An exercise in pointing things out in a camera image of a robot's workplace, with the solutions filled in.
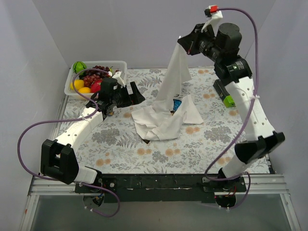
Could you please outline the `white t-shirt with flower print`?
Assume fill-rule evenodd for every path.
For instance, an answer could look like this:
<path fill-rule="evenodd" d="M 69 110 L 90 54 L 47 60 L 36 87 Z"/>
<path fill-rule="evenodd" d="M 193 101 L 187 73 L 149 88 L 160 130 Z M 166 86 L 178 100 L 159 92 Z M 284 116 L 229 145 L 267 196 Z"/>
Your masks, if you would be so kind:
<path fill-rule="evenodd" d="M 186 56 L 184 48 L 177 43 L 154 102 L 131 113 L 136 132 L 143 140 L 173 140 L 179 137 L 182 125 L 204 122 L 191 95 L 182 97 L 178 109 L 171 113 L 174 99 L 181 96 L 182 83 L 192 79 Z"/>

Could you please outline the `black green product box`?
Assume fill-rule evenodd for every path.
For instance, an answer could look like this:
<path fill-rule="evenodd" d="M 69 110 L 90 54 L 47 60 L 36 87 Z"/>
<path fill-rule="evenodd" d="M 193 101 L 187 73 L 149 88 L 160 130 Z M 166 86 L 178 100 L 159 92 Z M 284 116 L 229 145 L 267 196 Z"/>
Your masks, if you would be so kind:
<path fill-rule="evenodd" d="M 214 81 L 213 87 L 226 108 L 235 107 L 235 102 L 227 92 L 220 79 Z"/>

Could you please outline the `red grape bunch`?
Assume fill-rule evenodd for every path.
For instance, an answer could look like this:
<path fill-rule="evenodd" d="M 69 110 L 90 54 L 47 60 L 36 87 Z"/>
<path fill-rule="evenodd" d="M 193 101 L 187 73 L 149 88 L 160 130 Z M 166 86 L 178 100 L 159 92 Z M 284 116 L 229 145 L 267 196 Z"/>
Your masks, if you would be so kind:
<path fill-rule="evenodd" d="M 96 81 L 102 80 L 99 75 L 87 75 L 83 78 L 84 86 L 90 88 Z"/>

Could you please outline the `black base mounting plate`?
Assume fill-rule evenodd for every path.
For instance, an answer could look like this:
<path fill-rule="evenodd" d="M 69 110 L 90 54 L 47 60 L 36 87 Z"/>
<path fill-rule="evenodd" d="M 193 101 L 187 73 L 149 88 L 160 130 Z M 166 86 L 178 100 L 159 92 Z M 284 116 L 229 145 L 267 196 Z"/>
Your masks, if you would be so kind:
<path fill-rule="evenodd" d="M 230 181 L 209 181 L 204 174 L 102 174 L 94 186 L 104 187 L 105 203 L 200 201 L 214 203 L 215 193 L 243 193 L 242 177 Z"/>

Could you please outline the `floral table mat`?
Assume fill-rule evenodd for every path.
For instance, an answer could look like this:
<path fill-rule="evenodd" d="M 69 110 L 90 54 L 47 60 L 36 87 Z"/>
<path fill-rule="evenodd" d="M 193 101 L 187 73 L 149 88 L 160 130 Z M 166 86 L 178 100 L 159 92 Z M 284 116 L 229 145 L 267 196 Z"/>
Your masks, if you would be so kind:
<path fill-rule="evenodd" d="M 192 68 L 190 74 L 192 79 L 182 84 L 182 94 L 191 95 L 202 124 L 182 126 L 175 140 L 145 143 L 131 117 L 141 106 L 115 109 L 80 145 L 78 163 L 103 173 L 217 173 L 235 155 L 233 149 L 221 152 L 242 121 L 238 111 L 226 108 L 214 90 L 212 67 Z"/>

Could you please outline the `toy watermelon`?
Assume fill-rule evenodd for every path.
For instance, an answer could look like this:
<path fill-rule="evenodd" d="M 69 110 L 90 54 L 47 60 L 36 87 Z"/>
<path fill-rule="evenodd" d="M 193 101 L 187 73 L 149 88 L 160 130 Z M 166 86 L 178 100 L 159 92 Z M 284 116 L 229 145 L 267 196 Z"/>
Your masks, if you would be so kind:
<path fill-rule="evenodd" d="M 84 74 L 83 70 L 85 69 L 87 69 L 87 66 L 81 61 L 77 61 L 73 64 L 73 71 L 76 74 L 79 73 L 80 75 L 83 75 Z"/>

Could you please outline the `yellow toy lemon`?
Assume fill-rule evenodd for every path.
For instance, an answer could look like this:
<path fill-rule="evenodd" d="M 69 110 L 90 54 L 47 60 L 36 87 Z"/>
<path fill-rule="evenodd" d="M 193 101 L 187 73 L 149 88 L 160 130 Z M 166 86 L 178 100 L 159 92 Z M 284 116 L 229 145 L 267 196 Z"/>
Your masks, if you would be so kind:
<path fill-rule="evenodd" d="M 87 93 L 91 93 L 91 90 L 88 87 L 82 87 L 78 90 L 78 92 L 82 94 L 87 94 Z"/>
<path fill-rule="evenodd" d="M 81 80 L 81 79 L 77 79 L 77 80 L 75 80 L 74 82 L 71 82 L 71 83 L 70 83 L 70 89 L 71 89 L 71 90 L 74 90 L 74 87 L 75 87 L 77 90 L 80 90 L 81 88 L 84 87 L 84 81 Z"/>

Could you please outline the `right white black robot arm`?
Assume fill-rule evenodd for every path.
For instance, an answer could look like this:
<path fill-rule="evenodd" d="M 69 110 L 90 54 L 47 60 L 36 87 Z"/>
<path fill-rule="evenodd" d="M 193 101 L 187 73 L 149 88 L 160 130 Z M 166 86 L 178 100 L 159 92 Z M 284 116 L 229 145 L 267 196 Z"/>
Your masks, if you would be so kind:
<path fill-rule="evenodd" d="M 193 31 L 178 39 L 188 55 L 203 54 L 214 61 L 216 76 L 233 98 L 243 124 L 246 140 L 235 144 L 235 156 L 218 175 L 209 180 L 211 186 L 223 191 L 231 190 L 240 175 L 257 159 L 274 151 L 285 140 L 282 132 L 271 125 L 254 90 L 251 69 L 238 55 L 242 40 L 240 29 L 232 23 L 223 23 L 214 32 L 212 25 L 203 31 L 204 24 L 197 24 Z"/>

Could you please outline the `aluminium frame rail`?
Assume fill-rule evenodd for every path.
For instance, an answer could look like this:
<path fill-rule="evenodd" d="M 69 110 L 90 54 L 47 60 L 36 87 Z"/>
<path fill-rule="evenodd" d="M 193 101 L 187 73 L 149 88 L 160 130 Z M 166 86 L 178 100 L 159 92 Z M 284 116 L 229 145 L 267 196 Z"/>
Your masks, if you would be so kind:
<path fill-rule="evenodd" d="M 140 92 L 146 97 L 146 102 L 141 106 L 146 106 L 152 103 L 155 96 L 158 93 L 159 84 L 163 80 L 163 77 L 167 69 L 129 69 L 128 77 L 132 77 L 133 81 L 136 81 Z M 83 109 L 85 101 L 76 100 L 69 96 L 64 96 L 61 103 L 60 116 L 64 119 L 73 118 L 78 116 Z M 257 160 L 252 167 L 248 169 L 251 176 L 251 194 L 267 194 L 267 195 L 279 195 L 286 194 L 289 196 L 289 190 L 287 189 L 286 182 L 283 175 L 271 174 L 269 157 L 266 156 L 261 160 Z M 75 197 L 81 195 L 73 192 L 73 185 L 64 185 L 63 183 L 57 183 L 55 181 L 46 181 L 38 178 L 34 178 L 33 183 L 30 186 L 30 195 L 32 196 L 51 196 L 51 195 L 70 195 Z"/>

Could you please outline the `white plastic fruit basket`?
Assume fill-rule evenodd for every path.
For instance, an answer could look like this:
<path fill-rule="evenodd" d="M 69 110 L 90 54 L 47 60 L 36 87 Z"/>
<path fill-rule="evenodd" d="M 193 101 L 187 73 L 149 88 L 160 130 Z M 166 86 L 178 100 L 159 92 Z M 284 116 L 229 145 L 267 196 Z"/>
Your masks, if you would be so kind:
<path fill-rule="evenodd" d="M 115 72 L 116 70 L 119 70 L 121 72 L 121 75 L 119 76 L 121 79 L 117 78 L 118 83 L 124 87 L 124 84 L 127 85 L 127 63 L 124 61 L 83 61 L 83 63 L 88 67 L 91 68 L 93 66 L 108 66 L 112 68 L 112 72 Z M 75 90 L 70 89 L 70 84 L 72 83 L 73 77 L 75 76 L 75 72 L 73 70 L 73 66 L 71 66 L 67 80 L 64 87 L 64 93 L 65 95 L 72 97 L 76 100 L 85 100 L 83 97 L 81 97 Z"/>

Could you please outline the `yellow toy lemon left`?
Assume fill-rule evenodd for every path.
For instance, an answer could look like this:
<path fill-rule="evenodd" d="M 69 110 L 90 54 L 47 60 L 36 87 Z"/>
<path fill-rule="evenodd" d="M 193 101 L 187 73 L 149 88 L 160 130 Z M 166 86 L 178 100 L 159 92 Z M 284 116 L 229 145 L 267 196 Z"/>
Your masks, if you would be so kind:
<path fill-rule="evenodd" d="M 75 87 L 77 90 L 80 90 L 81 88 L 84 87 L 84 81 L 81 80 L 81 79 L 77 79 L 77 80 L 75 80 L 74 82 L 71 82 L 71 83 L 70 83 L 70 89 L 71 89 L 71 90 L 74 90 L 74 87 Z"/>

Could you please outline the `dark purple grape bunch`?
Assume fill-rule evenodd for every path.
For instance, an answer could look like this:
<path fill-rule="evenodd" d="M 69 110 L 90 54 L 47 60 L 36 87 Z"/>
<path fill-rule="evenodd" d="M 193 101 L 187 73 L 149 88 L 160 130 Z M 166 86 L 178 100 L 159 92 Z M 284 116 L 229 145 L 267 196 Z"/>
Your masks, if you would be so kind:
<path fill-rule="evenodd" d="M 101 78 L 108 77 L 109 74 L 107 72 L 111 71 L 109 67 L 104 67 L 100 65 L 94 66 L 91 70 L 85 72 L 85 76 L 93 76 L 97 75 Z"/>

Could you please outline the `yellow toy lemon front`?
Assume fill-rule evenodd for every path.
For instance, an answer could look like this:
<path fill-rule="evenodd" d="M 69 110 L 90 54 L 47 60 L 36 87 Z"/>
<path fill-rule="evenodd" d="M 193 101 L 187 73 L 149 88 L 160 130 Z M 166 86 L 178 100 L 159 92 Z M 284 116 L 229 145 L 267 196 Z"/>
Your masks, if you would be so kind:
<path fill-rule="evenodd" d="M 91 93 L 91 90 L 88 87 L 82 87 L 78 90 L 78 92 L 82 94 L 87 94 L 87 93 Z"/>

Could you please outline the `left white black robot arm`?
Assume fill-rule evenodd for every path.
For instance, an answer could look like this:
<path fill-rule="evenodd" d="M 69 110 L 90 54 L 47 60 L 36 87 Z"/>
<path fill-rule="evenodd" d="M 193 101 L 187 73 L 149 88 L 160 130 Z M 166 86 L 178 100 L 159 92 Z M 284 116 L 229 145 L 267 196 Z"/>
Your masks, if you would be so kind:
<path fill-rule="evenodd" d="M 145 100 L 134 81 L 130 86 L 132 93 L 115 78 L 103 79 L 100 90 L 91 96 L 79 120 L 56 139 L 42 144 L 41 173 L 65 184 L 84 182 L 91 192 L 98 192 L 103 184 L 97 170 L 80 166 L 75 153 L 92 130 L 112 114 L 114 107 L 129 107 Z"/>

